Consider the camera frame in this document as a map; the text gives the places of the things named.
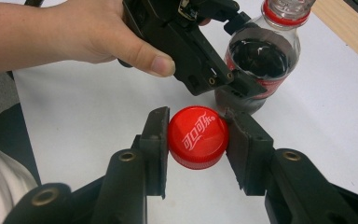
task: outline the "human hand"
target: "human hand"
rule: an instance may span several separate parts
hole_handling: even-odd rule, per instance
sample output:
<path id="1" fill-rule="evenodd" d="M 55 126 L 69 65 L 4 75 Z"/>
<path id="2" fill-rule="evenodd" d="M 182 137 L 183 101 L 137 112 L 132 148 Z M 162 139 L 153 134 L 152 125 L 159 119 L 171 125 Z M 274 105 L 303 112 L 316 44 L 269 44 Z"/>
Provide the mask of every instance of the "human hand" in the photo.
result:
<path id="1" fill-rule="evenodd" d="M 116 58 L 154 76 L 173 75 L 172 58 L 123 21 L 122 0 L 68 0 L 45 11 L 57 25 L 52 46 L 63 58 L 104 63 Z"/>

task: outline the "white surface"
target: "white surface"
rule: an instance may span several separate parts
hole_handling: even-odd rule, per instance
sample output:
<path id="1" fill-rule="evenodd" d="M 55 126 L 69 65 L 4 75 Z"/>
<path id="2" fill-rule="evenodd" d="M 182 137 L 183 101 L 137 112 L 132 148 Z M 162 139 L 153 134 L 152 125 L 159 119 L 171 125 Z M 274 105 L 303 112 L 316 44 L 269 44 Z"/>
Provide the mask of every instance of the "white surface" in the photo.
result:
<path id="1" fill-rule="evenodd" d="M 260 13 L 260 0 L 239 3 L 251 17 Z M 202 31 L 223 56 L 229 40 L 223 23 Z M 276 148 L 302 151 L 330 182 L 358 193 L 358 55 L 313 14 L 299 35 L 297 68 L 254 117 Z M 214 107 L 212 92 L 194 97 L 174 77 L 151 77 L 118 62 L 54 63 L 15 78 L 42 182 L 72 190 L 104 175 L 110 156 L 131 146 L 151 110 L 167 105 L 173 115 L 187 105 Z M 148 198 L 148 219 L 269 223 L 263 201 L 239 190 L 226 157 L 190 171 L 170 156 L 167 198 Z"/>

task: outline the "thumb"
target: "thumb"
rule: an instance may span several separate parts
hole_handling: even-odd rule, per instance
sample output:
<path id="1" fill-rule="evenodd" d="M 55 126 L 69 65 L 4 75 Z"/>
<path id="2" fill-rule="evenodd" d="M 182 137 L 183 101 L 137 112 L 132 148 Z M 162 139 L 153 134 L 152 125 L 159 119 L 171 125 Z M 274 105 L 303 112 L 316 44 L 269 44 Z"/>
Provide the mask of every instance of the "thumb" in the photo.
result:
<path id="1" fill-rule="evenodd" d="M 122 27 L 116 35 L 117 43 L 113 52 L 123 62 L 157 77 L 168 77 L 175 72 L 171 56 L 143 41 L 127 26 Z"/>

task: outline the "bolt hole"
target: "bolt hole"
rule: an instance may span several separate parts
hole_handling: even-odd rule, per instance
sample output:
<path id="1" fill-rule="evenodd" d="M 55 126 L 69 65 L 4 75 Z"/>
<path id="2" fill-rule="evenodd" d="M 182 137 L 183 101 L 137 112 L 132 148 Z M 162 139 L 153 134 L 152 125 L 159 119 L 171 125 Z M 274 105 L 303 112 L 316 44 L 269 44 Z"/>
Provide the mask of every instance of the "bolt hole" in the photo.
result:
<path id="1" fill-rule="evenodd" d="M 285 151 L 285 152 L 283 152 L 283 156 L 289 161 L 301 160 L 301 157 L 295 152 Z"/>
<path id="2" fill-rule="evenodd" d="M 32 199 L 32 204 L 35 206 L 42 206 L 53 202 L 59 195 L 56 188 L 43 189 L 39 191 Z"/>
<path id="3" fill-rule="evenodd" d="M 132 152 L 124 152 L 119 158 L 121 161 L 132 161 L 135 157 L 136 155 Z"/>
<path id="4" fill-rule="evenodd" d="M 214 78 L 210 77 L 209 84 L 214 85 L 214 83 L 216 83 L 216 81 L 214 80 Z"/>

